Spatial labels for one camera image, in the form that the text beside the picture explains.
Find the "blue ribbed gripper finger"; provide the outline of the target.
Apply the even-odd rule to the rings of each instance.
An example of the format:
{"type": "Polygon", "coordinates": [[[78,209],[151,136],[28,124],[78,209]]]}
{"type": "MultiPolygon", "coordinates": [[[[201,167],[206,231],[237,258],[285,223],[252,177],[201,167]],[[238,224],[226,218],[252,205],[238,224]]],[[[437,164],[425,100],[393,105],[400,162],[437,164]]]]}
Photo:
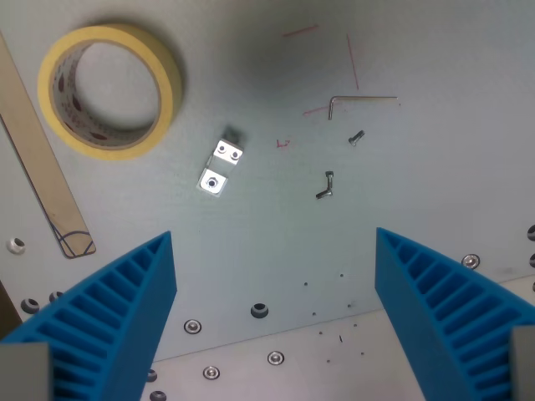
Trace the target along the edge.
{"type": "Polygon", "coordinates": [[[176,292],[166,231],[71,287],[3,341],[49,346],[55,400],[139,400],[176,292]]]}
{"type": "Polygon", "coordinates": [[[427,400],[512,399],[509,340],[534,307],[426,246],[379,228],[374,287],[427,400]]]}

